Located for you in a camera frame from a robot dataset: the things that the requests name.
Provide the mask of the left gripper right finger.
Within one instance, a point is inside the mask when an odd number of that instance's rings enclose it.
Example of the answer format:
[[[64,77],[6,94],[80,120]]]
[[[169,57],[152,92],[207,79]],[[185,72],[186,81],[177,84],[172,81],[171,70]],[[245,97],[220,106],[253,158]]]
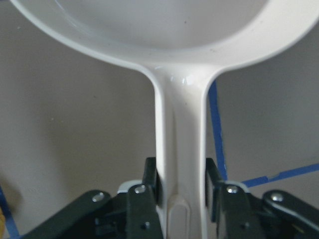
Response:
[[[205,203],[219,239],[317,239],[317,208],[282,190],[257,198],[236,181],[222,179],[206,159]]]

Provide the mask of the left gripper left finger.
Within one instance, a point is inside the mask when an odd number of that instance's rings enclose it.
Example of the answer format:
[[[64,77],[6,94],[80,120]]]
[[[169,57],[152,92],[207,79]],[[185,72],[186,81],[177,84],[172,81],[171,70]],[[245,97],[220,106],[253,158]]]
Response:
[[[25,239],[160,239],[156,159],[145,161],[141,183],[111,197],[91,190],[25,234]]]

